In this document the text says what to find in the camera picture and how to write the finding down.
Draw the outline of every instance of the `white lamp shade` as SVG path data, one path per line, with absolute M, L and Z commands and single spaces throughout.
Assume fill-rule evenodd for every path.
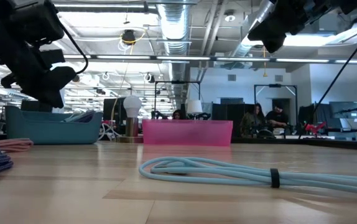
M 142 102 L 137 96 L 128 96 L 123 101 L 123 107 L 126 110 L 128 118 L 137 118 Z
M 195 114 L 202 113 L 202 104 L 200 100 L 190 100 L 187 105 L 187 113 Z

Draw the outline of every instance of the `person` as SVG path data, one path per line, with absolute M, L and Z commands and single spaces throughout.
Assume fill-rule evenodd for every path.
M 241 135 L 244 138 L 250 138 L 252 125 L 263 125 L 265 118 L 261 105 L 256 103 L 252 113 L 245 113 L 241 122 Z
M 284 113 L 280 103 L 275 103 L 274 109 L 270 111 L 266 120 L 273 128 L 284 128 L 288 125 L 289 117 Z
M 181 110 L 175 110 L 173 112 L 172 119 L 184 119 Z

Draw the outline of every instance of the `pink rope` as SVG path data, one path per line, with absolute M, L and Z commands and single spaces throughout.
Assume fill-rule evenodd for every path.
M 0 140 L 0 150 L 6 152 L 26 152 L 34 145 L 30 139 Z

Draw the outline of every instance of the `black cable tie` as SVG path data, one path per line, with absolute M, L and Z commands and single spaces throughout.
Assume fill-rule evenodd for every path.
M 271 187 L 272 188 L 279 188 L 281 183 L 279 182 L 279 172 L 276 168 L 271 168 Z

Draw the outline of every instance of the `teal bin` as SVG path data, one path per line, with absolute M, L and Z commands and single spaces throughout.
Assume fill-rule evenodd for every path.
M 61 122 L 72 114 L 21 111 L 6 106 L 7 138 L 29 138 L 34 144 L 93 144 L 97 141 L 102 112 L 90 122 Z

